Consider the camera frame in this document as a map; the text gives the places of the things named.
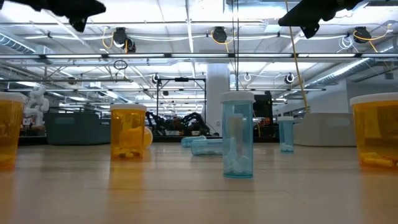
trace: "wooden table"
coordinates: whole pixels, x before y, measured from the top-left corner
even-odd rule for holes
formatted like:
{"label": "wooden table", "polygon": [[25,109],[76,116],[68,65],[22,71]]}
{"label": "wooden table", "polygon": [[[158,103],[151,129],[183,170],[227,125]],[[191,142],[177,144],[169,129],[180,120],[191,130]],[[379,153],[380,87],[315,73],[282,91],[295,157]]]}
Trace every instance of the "wooden table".
{"label": "wooden table", "polygon": [[144,162],[110,162],[109,146],[18,154],[0,172],[0,223],[398,223],[398,173],[361,170],[355,148],[256,144],[253,180],[179,144],[154,144]]}

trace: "column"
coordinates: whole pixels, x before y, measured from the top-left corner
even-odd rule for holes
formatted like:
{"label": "column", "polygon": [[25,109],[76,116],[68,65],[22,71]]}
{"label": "column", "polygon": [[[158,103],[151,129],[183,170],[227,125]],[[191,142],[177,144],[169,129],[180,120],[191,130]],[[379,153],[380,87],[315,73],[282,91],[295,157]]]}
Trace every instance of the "column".
{"label": "column", "polygon": [[207,65],[207,123],[215,129],[220,136],[223,135],[222,120],[223,108],[220,95],[229,91],[230,78],[227,63],[214,63]]}

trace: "humanoid robot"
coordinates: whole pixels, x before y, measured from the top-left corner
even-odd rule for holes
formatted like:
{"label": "humanoid robot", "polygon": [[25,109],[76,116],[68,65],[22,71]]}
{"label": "humanoid robot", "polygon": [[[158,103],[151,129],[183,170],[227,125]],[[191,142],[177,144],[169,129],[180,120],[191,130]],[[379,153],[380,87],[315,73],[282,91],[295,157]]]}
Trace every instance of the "humanoid robot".
{"label": "humanoid robot", "polygon": [[29,100],[25,105],[24,117],[35,116],[35,124],[33,127],[43,126],[43,112],[47,112],[50,107],[49,100],[44,98],[45,88],[36,86],[29,93]]}

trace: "wall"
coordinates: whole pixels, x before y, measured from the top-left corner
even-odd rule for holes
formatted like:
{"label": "wall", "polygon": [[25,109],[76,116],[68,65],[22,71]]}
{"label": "wall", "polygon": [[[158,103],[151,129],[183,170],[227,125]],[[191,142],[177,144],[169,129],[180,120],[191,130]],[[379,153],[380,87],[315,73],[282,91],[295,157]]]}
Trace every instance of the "wall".
{"label": "wall", "polygon": [[[327,86],[326,91],[310,92],[307,94],[307,101],[312,113],[348,113],[346,81],[342,80],[337,85]],[[274,113],[281,114],[303,107],[303,100],[288,100],[287,105],[275,107]]]}
{"label": "wall", "polygon": [[[398,92],[397,73],[394,74],[393,80],[386,80],[384,75],[359,83],[353,83],[351,79],[342,80],[338,85],[327,86],[326,91],[310,92],[307,95],[307,101],[312,113],[352,113],[350,99],[356,96],[390,92]],[[304,108],[302,100],[289,100],[287,105],[274,107],[274,114],[300,108]]]}

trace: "machine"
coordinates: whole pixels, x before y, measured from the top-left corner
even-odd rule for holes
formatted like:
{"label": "machine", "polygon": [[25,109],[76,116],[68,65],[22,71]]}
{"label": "machine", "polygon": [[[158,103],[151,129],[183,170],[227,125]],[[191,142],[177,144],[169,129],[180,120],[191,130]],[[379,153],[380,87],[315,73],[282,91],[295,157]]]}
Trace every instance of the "machine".
{"label": "machine", "polygon": [[[86,27],[87,19],[90,16],[101,14],[106,11],[106,7],[96,0],[10,0],[32,7],[35,11],[47,9],[56,16],[65,16],[69,19],[70,25],[78,32],[83,32]],[[0,9],[4,0],[0,0]]]}

